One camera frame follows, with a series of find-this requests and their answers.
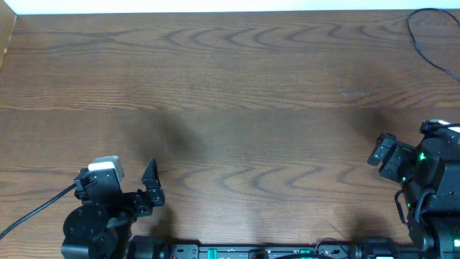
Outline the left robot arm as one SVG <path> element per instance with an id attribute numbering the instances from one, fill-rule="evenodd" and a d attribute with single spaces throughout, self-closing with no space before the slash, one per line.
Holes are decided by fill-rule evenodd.
<path id="1" fill-rule="evenodd" d="M 96 158 L 73 180 L 82 206 L 65 219 L 61 246 L 64 258 L 152 258 L 171 256 L 166 242 L 134 236 L 132 225 L 165 204 L 157 163 L 150 159 L 141 182 L 145 190 L 124 193 L 118 156 Z"/>

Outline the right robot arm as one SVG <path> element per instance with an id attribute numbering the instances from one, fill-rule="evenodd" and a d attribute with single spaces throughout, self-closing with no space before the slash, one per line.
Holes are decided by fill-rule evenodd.
<path id="1" fill-rule="evenodd" d="M 400 184 L 408 213 L 400 219 L 424 258 L 459 257 L 459 133 L 427 133 L 411 146 L 382 133 L 368 158 Z"/>

